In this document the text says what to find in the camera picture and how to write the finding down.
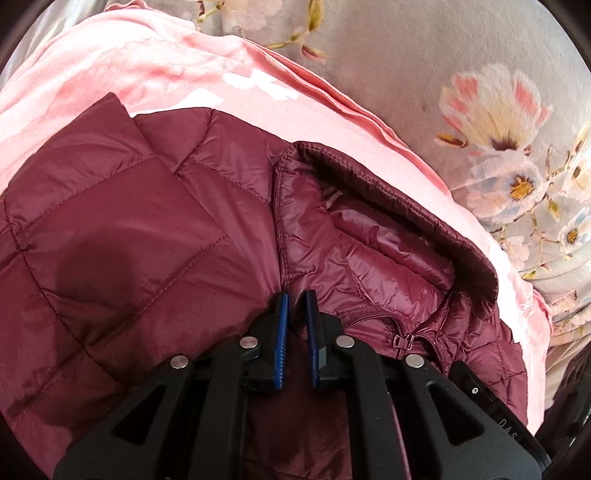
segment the maroon puffer jacket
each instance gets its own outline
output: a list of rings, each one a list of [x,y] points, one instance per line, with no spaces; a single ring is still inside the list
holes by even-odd
[[[316,289],[384,355],[414,333],[410,351],[444,372],[465,360],[525,420],[490,263],[331,148],[210,109],[130,119],[109,95],[1,201],[0,410],[45,472],[156,365],[246,331],[282,289]],[[303,333],[285,390],[251,405],[251,478],[350,478],[345,404],[310,392]]]

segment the silver rivet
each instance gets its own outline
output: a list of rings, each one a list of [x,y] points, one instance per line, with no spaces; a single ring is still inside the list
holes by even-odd
[[[240,339],[240,346],[242,348],[251,349],[258,345],[258,339],[256,337],[243,337]]]
[[[413,368],[421,368],[425,364],[425,359],[416,353],[411,353],[404,359],[404,361],[409,367]]]
[[[170,361],[170,366],[173,368],[185,368],[189,364],[189,359],[184,355],[177,355]]]
[[[335,342],[341,348],[351,348],[355,344],[355,339],[349,335],[339,335]]]

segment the floral fabric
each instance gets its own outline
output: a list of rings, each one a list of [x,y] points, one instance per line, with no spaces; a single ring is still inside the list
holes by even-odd
[[[591,321],[591,74],[538,0],[197,3],[202,31],[278,50],[384,119],[551,304],[553,342],[578,338]]]

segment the stitching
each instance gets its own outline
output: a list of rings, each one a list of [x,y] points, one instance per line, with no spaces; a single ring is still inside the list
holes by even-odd
[[[280,210],[280,199],[281,199],[281,191],[282,191],[281,179],[283,177],[283,170],[284,170],[285,164],[287,162],[287,157],[288,157],[288,155],[291,155],[295,151],[296,151],[295,145],[292,144],[288,149],[286,149],[281,154],[281,158],[279,159],[279,162],[277,165],[277,178],[275,179],[275,196],[274,196],[273,208],[272,208],[272,211],[274,213],[275,212],[278,213]],[[287,251],[285,249],[285,236],[284,236],[284,232],[283,232],[283,222],[281,219],[281,215],[278,215],[278,217],[275,218],[275,224],[277,226],[277,238],[279,240],[279,245],[280,245],[280,258],[281,258],[281,263],[283,266],[283,273],[285,275],[285,283],[283,286],[284,286],[284,288],[289,289],[289,285],[290,285],[290,281],[291,281],[291,274],[289,272],[288,265],[287,265]]]
[[[204,168],[208,168],[209,170],[217,173],[221,178],[226,179],[227,181],[229,181],[230,183],[233,183],[234,185],[237,185],[238,187],[240,187],[242,190],[244,190],[245,192],[250,193],[251,195],[254,195],[257,199],[259,199],[262,203],[264,203],[265,205],[269,206],[269,202],[267,202],[256,190],[251,190],[247,187],[245,187],[244,185],[242,185],[239,181],[232,179],[230,177],[228,177],[226,174],[216,170],[215,168],[209,166],[209,165],[205,165],[205,163],[201,163],[197,160],[193,160],[193,164],[194,165],[199,165],[202,166]]]
[[[195,257],[193,257],[193,259],[188,264],[185,265],[185,267],[179,272],[179,274],[176,277],[174,277],[171,281],[169,281],[164,286],[164,288],[162,288],[138,313],[136,313],[128,321],[123,322],[123,324],[119,325],[119,327],[117,329],[113,330],[110,334],[107,334],[107,335],[103,336],[102,338],[100,338],[100,341],[102,341],[104,343],[102,346],[97,348],[95,353],[100,352],[109,342],[113,341],[116,337],[118,337],[128,327],[135,324],[135,322],[141,317],[141,315],[146,310],[148,310],[154,304],[154,302],[156,300],[158,300],[166,291],[168,291],[170,289],[170,287],[172,287],[178,281],[179,278],[181,278],[183,275],[185,275],[185,273],[191,267],[193,267],[199,260],[201,260],[205,255],[207,255],[207,253],[213,247],[215,247],[219,242],[221,242],[222,240],[224,240],[226,238],[228,238],[227,235],[222,235],[221,237],[219,237],[218,239],[214,240],[209,245],[207,245],[204,250],[202,250],[199,254],[197,254]]]
[[[191,155],[193,155],[195,153],[195,151],[201,147],[201,145],[203,145],[203,142],[205,142],[205,137],[207,136],[207,134],[209,133],[209,130],[212,127],[212,118],[213,118],[213,110],[207,108],[206,110],[209,110],[209,120],[207,120],[207,130],[205,130],[205,133],[203,134],[201,140],[199,141],[199,143],[195,146],[195,148],[193,149],[193,151],[187,155],[187,157],[178,165],[178,167],[174,170],[173,174],[177,175],[178,171],[184,167],[185,162],[191,157]]]
[[[29,403],[22,409],[21,414],[18,416],[16,422],[14,423],[14,427],[12,428],[13,431],[16,431],[16,429],[18,428],[18,426],[21,424],[22,420],[25,418],[25,415],[29,412],[30,408],[34,405],[34,403],[37,401],[37,399],[41,396],[41,394],[51,385],[53,385],[58,377],[61,374],[61,371],[65,369],[65,367],[67,367],[68,365],[71,364],[71,362],[78,356],[78,354],[80,354],[81,352],[84,352],[84,349],[82,347],[80,347],[78,350],[76,350],[71,356],[69,356],[68,358],[66,358],[57,368],[57,370],[55,371],[55,373],[49,378],[49,380],[47,380],[45,382],[45,384],[43,385],[42,388],[39,389],[39,391],[37,391],[37,393],[35,393],[33,395],[33,397],[31,397]]]
[[[495,347],[496,347],[496,351],[499,354],[499,358],[503,358],[503,355],[501,354],[501,347],[499,347],[499,342],[495,342]],[[505,365],[505,362],[501,362],[501,365],[503,367],[503,374],[506,375],[508,370],[507,370],[507,366]]]
[[[80,345],[80,347],[84,350],[84,353],[86,355],[88,355],[88,357],[94,363],[96,363],[96,365],[102,371],[104,371],[107,375],[109,375],[113,380],[115,380],[117,383],[121,383],[117,378],[115,378],[107,370],[105,370],[104,367],[101,366],[101,364],[98,363],[98,361],[95,358],[93,358],[93,356],[90,353],[88,353],[88,351],[86,350],[86,347],[84,346],[84,344],[80,340],[78,340],[78,338],[76,337],[76,335],[74,335],[74,333],[70,330],[70,328],[68,327],[68,325],[66,324],[66,322],[64,322],[64,320],[61,318],[61,316],[55,310],[55,308],[52,305],[52,303],[47,298],[47,295],[46,295],[45,291],[41,288],[41,286],[39,285],[39,282],[37,281],[37,279],[35,278],[35,275],[33,274],[33,270],[31,269],[31,266],[29,265],[29,262],[27,261],[27,256],[25,255],[25,252],[22,250],[20,244],[17,241],[16,236],[14,235],[14,232],[12,231],[12,226],[11,226],[11,223],[10,223],[10,219],[8,217],[8,209],[7,209],[7,206],[6,206],[6,200],[4,201],[4,215],[6,215],[6,220],[7,220],[8,225],[9,225],[9,231],[12,234],[12,238],[14,240],[15,245],[17,246],[19,252],[22,255],[22,259],[25,262],[25,266],[26,266],[27,270],[29,271],[29,273],[31,274],[31,278],[33,279],[33,282],[35,283],[35,286],[38,288],[38,290],[41,293],[41,295],[43,295],[43,298],[45,299],[45,301],[49,305],[49,308],[51,309],[51,311],[56,315],[56,318],[60,321],[60,323],[63,325],[63,327],[66,329],[66,331],[72,336],[72,338],[76,341],[76,343],[78,343],[78,345]]]
[[[452,289],[449,291],[449,296],[447,298],[443,299],[443,321],[442,321],[441,325],[439,326],[439,330],[437,332],[435,332],[435,341],[436,342],[439,341],[439,339],[441,338],[441,335],[443,334],[442,332],[444,331],[445,324],[447,322],[447,319],[449,318],[449,308],[450,308],[452,300],[454,300],[455,296],[457,296],[457,292],[452,286]],[[469,326],[469,323],[466,325],[466,328],[464,329],[464,336],[466,336],[466,330],[468,329],[468,326]]]
[[[16,231],[16,232],[14,232],[14,231],[13,231],[13,232],[12,232],[12,235],[14,236],[14,235],[16,235],[17,233],[20,233],[20,232],[22,232],[22,231],[26,230],[27,228],[30,228],[30,227],[32,227],[32,226],[33,226],[33,225],[35,225],[35,224],[36,224],[36,223],[37,223],[39,220],[41,220],[42,218],[46,217],[46,216],[47,216],[47,215],[49,215],[51,212],[55,212],[55,211],[56,211],[56,210],[57,210],[59,207],[63,206],[63,205],[66,203],[66,202],[68,202],[69,200],[72,200],[72,199],[74,199],[74,198],[78,197],[78,195],[80,195],[80,194],[82,194],[82,193],[86,192],[87,190],[90,190],[91,188],[93,188],[93,187],[96,187],[97,185],[100,185],[100,184],[101,184],[101,183],[103,183],[104,181],[106,181],[106,180],[109,180],[110,178],[114,177],[115,175],[117,175],[117,174],[119,174],[119,173],[122,173],[122,172],[124,172],[124,171],[127,171],[127,170],[129,170],[130,168],[137,167],[138,165],[141,165],[142,163],[145,163],[145,162],[147,162],[147,161],[149,161],[149,160],[152,160],[152,159],[153,159],[153,158],[155,158],[155,157],[157,157],[157,155],[156,155],[156,154],[154,154],[154,155],[151,155],[151,156],[149,156],[149,157],[147,157],[147,158],[143,158],[142,160],[140,160],[140,161],[139,161],[139,162],[137,162],[137,163],[134,163],[133,165],[129,165],[129,166],[127,166],[127,167],[123,168],[122,170],[118,170],[118,171],[116,171],[116,172],[112,173],[111,175],[109,175],[108,177],[105,177],[104,179],[100,179],[99,181],[97,181],[96,183],[93,183],[92,185],[88,186],[88,187],[87,187],[87,188],[85,188],[84,190],[81,190],[81,191],[79,191],[79,192],[76,192],[74,195],[71,195],[71,196],[69,196],[68,198],[66,198],[66,199],[62,200],[60,203],[58,203],[58,204],[54,205],[54,206],[53,206],[53,208],[51,208],[51,209],[47,210],[46,212],[42,213],[42,214],[41,214],[41,216],[37,217],[37,218],[36,218],[36,219],[34,219],[32,222],[30,222],[30,223],[28,223],[27,225],[23,226],[23,227],[22,227],[20,230],[18,230],[18,231]]]
[[[341,230],[339,230],[337,227],[334,227],[334,229],[335,229],[335,236],[338,236],[338,233],[336,233],[336,232],[340,232]],[[342,244],[340,242],[337,242],[337,244],[339,245],[339,251],[340,251],[341,255],[343,256],[345,263],[349,267],[349,273],[355,279],[355,291],[356,291],[357,296],[365,303],[368,303],[369,305],[374,306],[374,307],[379,307],[369,298],[368,295],[365,294],[365,292],[363,292],[363,290],[361,289],[361,287],[363,286],[361,279],[357,276],[357,274],[353,270],[353,267],[351,267],[351,263],[349,262],[349,259],[347,258],[347,255],[345,254],[345,250],[343,250]]]
[[[527,372],[523,371],[523,372],[517,372],[515,374],[511,374],[511,375],[509,375],[507,377],[504,377],[504,378],[501,378],[500,380],[497,380],[496,382],[489,383],[489,384],[487,384],[487,386],[488,387],[492,387],[493,385],[496,385],[497,383],[501,383],[501,382],[510,380],[511,378],[516,377],[517,375],[523,375],[523,374],[527,374]]]

